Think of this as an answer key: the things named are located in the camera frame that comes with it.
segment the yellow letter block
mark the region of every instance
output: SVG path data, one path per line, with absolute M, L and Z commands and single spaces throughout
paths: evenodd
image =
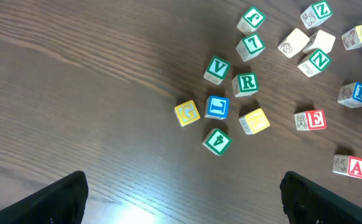
M 200 119 L 198 109 L 193 100 L 178 105 L 174 108 L 175 115 L 180 122 L 181 127 L 191 124 Z

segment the toy block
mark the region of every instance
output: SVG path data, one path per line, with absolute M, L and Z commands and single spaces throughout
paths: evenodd
M 244 62 L 257 57 L 265 48 L 264 42 L 257 33 L 243 38 L 236 46 L 236 50 Z
M 338 94 L 337 102 L 349 108 L 362 107 L 362 83 L 355 82 L 343 86 Z
M 341 36 L 344 48 L 353 50 L 362 47 L 362 25 L 356 26 Z
M 217 56 L 214 56 L 211 59 L 210 64 L 208 65 L 205 74 L 203 75 L 204 79 L 214 83 L 221 84 L 225 79 L 226 74 L 231 68 L 231 64 L 226 60 L 223 60 Z
M 313 131 L 326 129 L 325 112 L 323 110 L 305 111 L 294 115 L 298 131 Z
M 309 41 L 310 37 L 296 28 L 279 44 L 278 49 L 286 55 L 286 57 L 291 58 L 298 54 Z
M 257 134 L 270 126 L 261 108 L 240 117 L 239 122 L 246 134 Z
M 228 117 L 229 108 L 229 99 L 210 96 L 206 101 L 205 118 L 225 119 Z
M 332 171 L 362 179 L 362 159 L 355 156 L 334 155 Z
M 333 15 L 333 11 L 326 0 L 310 5 L 302 14 L 301 20 L 305 28 L 311 29 L 323 24 Z
M 332 62 L 331 58 L 321 49 L 307 55 L 297 66 L 307 77 L 323 72 Z
M 232 80 L 235 97 L 250 96 L 258 92 L 259 86 L 255 73 L 244 73 L 235 76 Z
M 174 111 L 181 127 L 192 124 L 193 122 L 200 119 L 198 109 L 196 108 L 193 100 L 176 106 Z
M 326 54 L 332 51 L 336 37 L 325 31 L 319 30 L 310 37 L 310 42 L 303 48 L 303 53 L 309 54 L 316 49 L 321 49 Z
M 206 148 L 217 156 L 222 156 L 231 143 L 232 139 L 218 128 L 210 131 L 208 136 L 202 142 Z
M 253 6 L 242 16 L 236 28 L 244 35 L 249 35 L 256 31 L 265 20 L 266 16 Z

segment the block face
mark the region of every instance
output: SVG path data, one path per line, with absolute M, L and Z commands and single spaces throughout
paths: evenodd
M 214 129 L 208 139 L 203 142 L 207 148 L 219 156 L 224 154 L 231 143 L 232 139 L 218 128 Z
M 176 106 L 174 111 L 181 127 L 184 127 L 200 119 L 198 109 L 195 106 L 193 100 Z
M 349 156 L 334 155 L 332 171 L 336 174 L 347 175 Z
M 310 38 L 296 28 L 279 44 L 278 49 L 286 57 L 291 58 L 298 54 L 309 41 Z
M 245 116 L 245 120 L 253 134 L 256 134 L 270 126 L 269 121 L 263 110 L 257 109 Z
M 347 169 L 347 175 L 350 177 L 357 177 L 362 179 L 362 159 L 350 156 L 348 158 L 348 169 Z
M 219 96 L 210 96 L 207 99 L 206 115 L 207 118 L 225 119 L 228 117 L 230 100 Z
M 306 111 L 307 126 L 311 130 L 326 129 L 325 112 L 323 110 Z

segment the table surface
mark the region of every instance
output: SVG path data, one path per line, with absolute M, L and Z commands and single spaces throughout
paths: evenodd
M 288 223 L 279 184 L 293 170 L 362 207 L 362 180 L 332 173 L 335 153 L 362 157 L 362 108 L 336 102 L 362 82 L 362 48 L 341 35 L 362 24 L 362 0 L 332 0 L 317 27 L 336 36 L 332 64 L 307 78 L 277 45 L 313 1 L 0 0 L 0 209 L 82 170 L 90 194 L 83 223 Z M 267 16 L 267 48 L 243 63 L 236 29 L 252 5 Z M 203 79 L 212 56 L 232 69 Z M 235 98 L 231 79 L 256 72 L 260 91 Z M 178 103 L 231 100 L 224 121 L 181 128 Z M 271 127 L 245 135 L 238 117 L 260 106 Z M 325 110 L 328 127 L 296 131 L 293 114 Z M 220 128 L 219 157 L 202 146 Z

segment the black object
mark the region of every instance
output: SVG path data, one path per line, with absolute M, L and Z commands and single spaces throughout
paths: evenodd
M 80 224 L 88 196 L 84 172 L 76 171 L 0 211 L 0 224 Z
M 281 192 L 290 224 L 362 224 L 362 208 L 295 172 L 286 173 Z

